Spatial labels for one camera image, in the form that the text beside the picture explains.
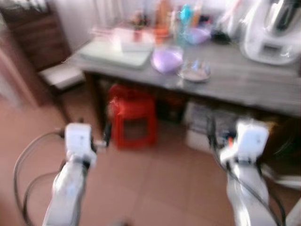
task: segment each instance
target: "tiled floor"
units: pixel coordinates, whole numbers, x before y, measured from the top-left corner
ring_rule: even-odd
[[[65,96],[73,119],[83,116],[95,125],[86,93]],[[11,109],[0,102],[0,225],[22,225],[12,191],[12,171],[22,149],[37,135],[63,126],[53,106]],[[112,144],[99,154],[90,170],[82,203],[81,226],[107,226],[127,219],[134,226],[231,226],[233,212],[226,196],[226,175],[212,156],[189,149],[180,126],[161,123],[153,148],[117,151]],[[24,164],[22,193],[37,175],[58,169],[64,158],[63,142],[49,139]],[[29,213],[41,225],[52,180],[40,183],[29,202]],[[299,192],[275,187],[289,211]]]

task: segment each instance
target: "cutting board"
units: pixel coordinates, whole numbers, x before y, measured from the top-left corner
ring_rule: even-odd
[[[102,60],[108,63],[127,66],[131,68],[142,68],[151,50],[145,52],[121,52],[114,50],[108,41],[92,41],[77,51],[83,58]]]

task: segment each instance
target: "white wall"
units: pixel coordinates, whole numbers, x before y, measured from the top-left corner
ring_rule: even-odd
[[[75,51],[82,44],[90,39],[89,30],[95,25],[96,15],[94,0],[54,0],[63,24],[67,40],[72,51]],[[159,0],[121,0],[125,8],[126,17],[144,4],[148,11],[152,11]],[[174,5],[195,4],[197,0],[170,0]],[[223,10],[229,1],[233,0],[203,0],[204,8]]]

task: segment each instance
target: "white kitchen appliance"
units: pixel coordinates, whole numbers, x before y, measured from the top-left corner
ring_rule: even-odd
[[[255,1],[245,22],[240,48],[246,57],[272,65],[300,59],[300,0]]]

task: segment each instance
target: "purple bowl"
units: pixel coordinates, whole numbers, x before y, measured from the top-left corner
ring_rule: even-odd
[[[200,44],[209,38],[211,38],[210,31],[202,28],[190,28],[185,35],[185,39],[193,45]]]
[[[170,73],[177,70],[183,63],[181,48],[159,48],[152,54],[151,64],[161,73]]]

